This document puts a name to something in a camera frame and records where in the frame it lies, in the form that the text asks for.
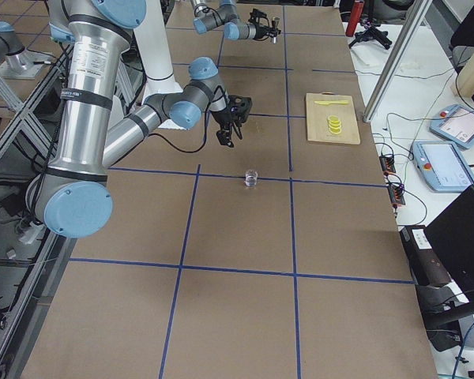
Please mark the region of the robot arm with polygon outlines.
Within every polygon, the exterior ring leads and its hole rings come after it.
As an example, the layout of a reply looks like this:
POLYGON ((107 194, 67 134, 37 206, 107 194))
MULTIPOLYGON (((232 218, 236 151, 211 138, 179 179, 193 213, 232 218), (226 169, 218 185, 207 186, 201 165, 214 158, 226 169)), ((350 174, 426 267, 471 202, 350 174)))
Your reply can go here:
POLYGON ((246 121, 252 101, 228 94, 211 58, 190 63, 190 81, 174 78, 164 18, 157 1, 52 1, 54 40, 72 43, 68 82, 56 154, 27 192, 36 218, 54 233, 83 238, 109 220, 113 200, 107 169, 167 121, 193 128, 209 112, 217 139, 231 137, 246 121), (148 77, 142 105, 110 124, 122 54, 137 43, 148 77))
POLYGON ((220 1, 214 9, 206 1, 191 1, 194 11, 194 29, 198 34, 204 34, 222 27, 224 38, 229 40, 270 39, 277 42, 281 34, 280 18, 268 18, 265 12, 253 8, 248 21, 244 22, 239 16, 236 1, 220 1))

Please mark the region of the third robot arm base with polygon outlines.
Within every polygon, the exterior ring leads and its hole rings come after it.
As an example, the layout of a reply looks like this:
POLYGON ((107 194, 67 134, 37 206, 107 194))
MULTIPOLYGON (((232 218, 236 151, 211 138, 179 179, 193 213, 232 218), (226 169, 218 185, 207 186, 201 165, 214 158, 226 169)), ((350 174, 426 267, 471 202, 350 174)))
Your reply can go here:
POLYGON ((0 21, 0 75, 7 79, 34 79, 44 66, 49 66, 48 53, 29 51, 13 26, 0 21))

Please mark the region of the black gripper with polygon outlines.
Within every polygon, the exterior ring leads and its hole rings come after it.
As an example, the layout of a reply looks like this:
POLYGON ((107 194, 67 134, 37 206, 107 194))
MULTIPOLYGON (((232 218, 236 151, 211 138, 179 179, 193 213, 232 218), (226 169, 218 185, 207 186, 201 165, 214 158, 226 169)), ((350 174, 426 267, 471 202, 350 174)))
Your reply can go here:
POLYGON ((269 31, 269 28, 278 28, 278 17, 268 18, 265 12, 253 8, 250 12, 249 23, 252 25, 252 29, 254 30, 254 40, 261 41, 269 39, 271 42, 277 41, 277 30, 273 29, 269 31))
POLYGON ((238 139, 243 139, 242 124, 246 122, 253 106, 250 97, 230 95, 220 111, 213 112, 213 118, 220 126, 216 137, 220 145, 234 147, 232 130, 238 139))

